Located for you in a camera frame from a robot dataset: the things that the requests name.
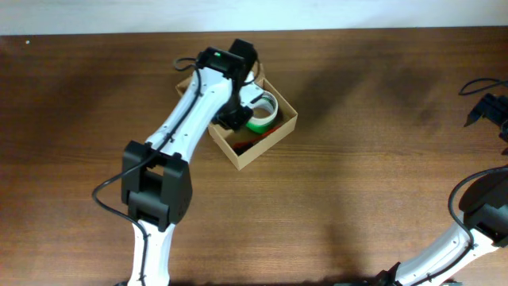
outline table surface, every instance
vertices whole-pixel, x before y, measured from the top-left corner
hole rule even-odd
[[[171,246],[174,281],[374,276],[451,225],[460,180],[506,164],[496,126],[462,127],[481,95],[456,94],[508,73],[508,28],[1,37],[1,285],[129,277],[133,229],[91,190],[171,113],[188,76],[172,61],[237,37],[299,112],[296,129],[241,171],[203,137]],[[125,211],[119,191],[100,197]],[[502,249],[455,278],[504,285],[507,261]]]

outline wood grain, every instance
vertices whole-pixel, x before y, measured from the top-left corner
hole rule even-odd
[[[174,281],[373,276],[448,228],[459,180],[506,163],[494,125],[462,128],[479,96],[456,93],[508,73],[507,28],[2,37],[1,285],[129,276],[132,227],[91,190],[177,103],[187,75],[173,59],[237,37],[256,45],[299,112],[296,130],[240,172],[200,141],[194,198],[171,247]],[[125,210],[118,184],[101,197]],[[489,254],[456,279],[504,285],[507,259]]]

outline white wall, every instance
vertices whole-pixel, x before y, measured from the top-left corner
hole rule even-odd
[[[508,25],[508,0],[0,0],[0,34]]]

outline open cardboard box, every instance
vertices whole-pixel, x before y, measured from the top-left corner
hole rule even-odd
[[[183,96],[190,82],[191,78],[189,77],[176,86],[176,91],[180,97]],[[208,125],[208,133],[238,170],[241,170],[259,155],[270,149],[273,145],[275,145],[275,143],[279,142],[291,133],[291,131],[294,130],[296,118],[298,117],[296,110],[291,107],[286,99],[284,99],[284,97],[264,77],[263,68],[261,68],[261,72],[256,83],[265,91],[270,91],[279,102],[279,110],[273,124],[273,127],[278,128],[274,132],[258,141],[253,147],[247,149],[241,155],[237,155],[235,151],[233,151],[232,147],[235,143],[251,141],[260,137],[260,135],[252,132],[247,127],[242,127],[237,132],[234,132],[232,130],[225,130],[216,124],[210,123]]]

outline roll of tape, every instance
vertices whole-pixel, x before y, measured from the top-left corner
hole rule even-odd
[[[279,102],[277,102],[275,96],[268,91],[264,91],[264,93],[257,98],[255,102],[251,102],[248,106],[252,110],[255,108],[261,108],[270,113],[270,115],[264,118],[252,116],[247,122],[247,127],[254,132],[259,134],[267,132],[271,128],[271,125],[277,116],[277,111],[279,110]]]

